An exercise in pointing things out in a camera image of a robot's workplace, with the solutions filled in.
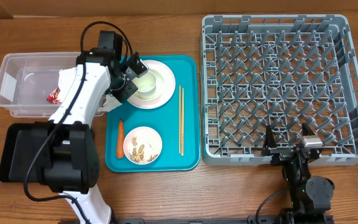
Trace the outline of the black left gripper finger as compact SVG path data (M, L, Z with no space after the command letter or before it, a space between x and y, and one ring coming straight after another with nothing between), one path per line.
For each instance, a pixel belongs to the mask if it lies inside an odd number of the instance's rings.
M111 90L111 94L118 100L118 102L124 103L137 90L138 87L132 81L130 81L129 83L125 83L124 86L118 90Z
M149 66L140 58L138 52L131 55L125 66L125 74L128 77L142 77L149 70Z

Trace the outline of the small pink bowl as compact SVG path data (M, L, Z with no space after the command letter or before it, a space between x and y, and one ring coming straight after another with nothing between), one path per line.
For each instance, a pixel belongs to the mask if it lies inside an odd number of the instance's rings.
M135 165L145 166L157 160L162 152L162 138L156 130L141 126L124 138L124 155Z

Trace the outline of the orange carrot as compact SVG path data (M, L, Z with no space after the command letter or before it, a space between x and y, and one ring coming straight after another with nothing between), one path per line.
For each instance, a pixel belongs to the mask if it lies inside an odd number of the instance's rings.
M116 157L118 159L124 158L124 144L125 134L124 134L124 123L120 119L118 124L118 130L117 130L117 141L116 141Z

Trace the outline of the rice and peanut scraps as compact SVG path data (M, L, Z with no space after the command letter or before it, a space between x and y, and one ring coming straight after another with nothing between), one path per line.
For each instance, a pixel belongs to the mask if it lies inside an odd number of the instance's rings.
M150 163L159 155L157 148L154 148L148 141L139 139L138 137L131 139L129 152L131 161L136 164Z

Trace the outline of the red snack wrapper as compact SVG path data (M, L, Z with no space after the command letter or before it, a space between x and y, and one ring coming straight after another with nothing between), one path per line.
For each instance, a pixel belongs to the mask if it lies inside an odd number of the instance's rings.
M59 87L54 89L54 91L51 92L51 94L48 95L47 101L51 104L59 104L60 100L58 99L58 95L60 93Z

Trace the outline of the cream plastic cup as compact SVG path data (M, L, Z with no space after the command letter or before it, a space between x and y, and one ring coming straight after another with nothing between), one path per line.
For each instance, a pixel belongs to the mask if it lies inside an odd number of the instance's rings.
M150 99L155 95L157 78L153 72L148 71L145 75L134 78L132 81L142 99Z

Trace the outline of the foil wrapper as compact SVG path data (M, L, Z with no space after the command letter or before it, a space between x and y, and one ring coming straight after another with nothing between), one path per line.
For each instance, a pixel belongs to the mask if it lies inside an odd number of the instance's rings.
M118 106L122 105L122 103L112 95L104 95L103 100L103 105L98 108L98 112L110 112L111 110L114 110Z

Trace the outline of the white napkin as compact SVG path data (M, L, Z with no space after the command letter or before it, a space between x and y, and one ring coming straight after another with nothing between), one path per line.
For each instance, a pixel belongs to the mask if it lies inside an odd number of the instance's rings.
M60 103L63 103L65 97L70 91L70 88L75 80L75 76L76 76L76 67L63 69L59 71L58 88L60 91L57 95L57 100Z

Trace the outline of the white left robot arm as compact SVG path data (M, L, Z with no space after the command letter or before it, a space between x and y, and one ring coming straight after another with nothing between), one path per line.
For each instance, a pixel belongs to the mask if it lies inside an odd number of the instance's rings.
M32 201L30 182L46 185L52 200L66 200L78 223L113 223L114 213L98 188L99 155L91 123L103 96L125 102L148 67L122 30L101 31L96 47L81 50L74 79L60 107L46 122L9 126L0 181L20 182Z

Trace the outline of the grey dishwasher rack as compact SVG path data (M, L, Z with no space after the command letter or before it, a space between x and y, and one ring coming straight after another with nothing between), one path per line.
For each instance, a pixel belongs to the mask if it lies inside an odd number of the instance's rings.
M358 164L358 63L349 22L331 15L209 15L201 22L203 161L258 166L265 129L323 142L318 166Z

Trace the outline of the clear plastic waste bin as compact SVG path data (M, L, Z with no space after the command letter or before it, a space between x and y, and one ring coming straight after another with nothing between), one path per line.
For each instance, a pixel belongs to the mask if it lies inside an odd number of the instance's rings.
M79 52L7 54L0 68L0 107L13 117L50 117L58 109L47 97L58 86L59 71L76 65Z

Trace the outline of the cream bowl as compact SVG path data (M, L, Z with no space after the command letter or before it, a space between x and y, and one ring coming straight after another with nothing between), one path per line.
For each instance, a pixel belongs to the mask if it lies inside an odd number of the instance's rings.
M162 88L164 86L164 79L162 77L162 75L154 70L154 69L149 69L148 71L151 71L155 74L156 78L157 78L157 83L156 83L156 91L155 91L155 95L150 98L150 99L142 99L140 97L140 95L138 94L138 92L135 92L129 99L128 101L130 102L135 102L135 101L152 101L152 100L156 100L161 94L162 94Z

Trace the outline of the pink plate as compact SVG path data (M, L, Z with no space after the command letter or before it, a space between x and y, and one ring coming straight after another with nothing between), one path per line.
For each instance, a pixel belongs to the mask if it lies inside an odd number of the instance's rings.
M162 62L156 60L144 60L144 62L149 66L149 69L154 69L162 75L164 79L162 94L156 100L152 101L127 101L133 106L141 109L158 108L164 105L172 97L176 85L175 76L173 72L169 69L169 67Z

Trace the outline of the teal plastic tray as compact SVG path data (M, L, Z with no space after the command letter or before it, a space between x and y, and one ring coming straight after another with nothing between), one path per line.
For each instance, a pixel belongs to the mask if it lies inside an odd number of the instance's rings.
M185 91L184 155L179 154L179 95L164 105L151 110L135 107L128 101L108 113L106 129L105 163L114 172L158 172L194 169L201 157L198 81L195 61L187 55L145 56L167 65L175 76L176 87ZM119 120L125 133L141 126L156 130L162 138L162 153L151 164L137 165L127 158L116 157Z

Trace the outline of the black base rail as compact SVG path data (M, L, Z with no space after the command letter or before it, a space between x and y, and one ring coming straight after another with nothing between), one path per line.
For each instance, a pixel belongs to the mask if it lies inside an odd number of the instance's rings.
M283 216L280 215L262 215L258 217L260 224L281 224L290 223ZM248 216L247 218L207 218L207 219L166 219L166 220L144 220L143 218L123 218L116 219L114 223L117 224L256 224L254 216ZM334 218L332 216L323 217L308 217L301 218L295 217L295 220L291 223L300 224L317 224L328 223L334 224Z

